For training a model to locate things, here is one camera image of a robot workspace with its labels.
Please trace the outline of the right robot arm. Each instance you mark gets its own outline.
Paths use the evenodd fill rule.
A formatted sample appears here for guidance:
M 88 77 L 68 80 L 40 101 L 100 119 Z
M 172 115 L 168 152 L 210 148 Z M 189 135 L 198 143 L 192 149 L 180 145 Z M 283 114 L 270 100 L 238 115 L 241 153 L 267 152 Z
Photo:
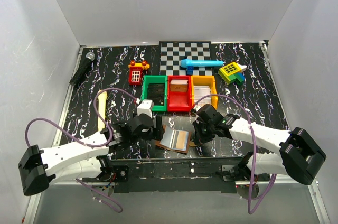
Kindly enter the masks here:
M 324 151 L 302 128 L 288 131 L 257 125 L 235 114 L 223 116 L 212 105 L 202 106 L 196 114 L 193 122 L 196 145 L 218 136 L 256 144 L 270 151 L 247 153 L 237 166 L 222 172 L 228 179 L 249 181 L 262 174 L 281 174 L 310 185 L 326 160 Z

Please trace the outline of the copper credit card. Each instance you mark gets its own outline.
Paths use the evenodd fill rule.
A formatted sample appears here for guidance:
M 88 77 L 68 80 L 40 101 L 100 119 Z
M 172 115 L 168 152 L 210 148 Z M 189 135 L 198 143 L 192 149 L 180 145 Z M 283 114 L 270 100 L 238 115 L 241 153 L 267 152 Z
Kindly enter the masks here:
M 178 130 L 175 133 L 174 146 L 175 149 L 184 151 L 186 148 L 186 142 L 189 139 L 189 132 Z

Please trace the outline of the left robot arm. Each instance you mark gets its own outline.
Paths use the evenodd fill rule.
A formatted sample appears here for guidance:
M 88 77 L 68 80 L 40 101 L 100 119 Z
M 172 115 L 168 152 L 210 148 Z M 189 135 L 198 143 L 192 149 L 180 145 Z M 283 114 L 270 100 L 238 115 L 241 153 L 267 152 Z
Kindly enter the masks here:
M 108 154 L 122 150 L 135 141 L 161 140 L 164 127 L 161 116 L 134 116 L 127 122 L 114 123 L 79 141 L 57 147 L 28 147 L 18 164 L 25 196 L 36 195 L 50 185 L 81 178 L 100 182 L 127 181 L 127 168 L 113 167 Z

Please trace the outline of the brown leather card holder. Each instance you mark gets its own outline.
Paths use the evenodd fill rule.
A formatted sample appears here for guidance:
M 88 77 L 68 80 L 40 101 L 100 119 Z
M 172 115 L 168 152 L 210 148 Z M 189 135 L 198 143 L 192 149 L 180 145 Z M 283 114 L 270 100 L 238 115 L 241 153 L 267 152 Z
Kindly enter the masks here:
M 155 145 L 168 151 L 187 154 L 191 136 L 191 132 L 164 127 L 163 137 L 160 141 L 155 141 Z

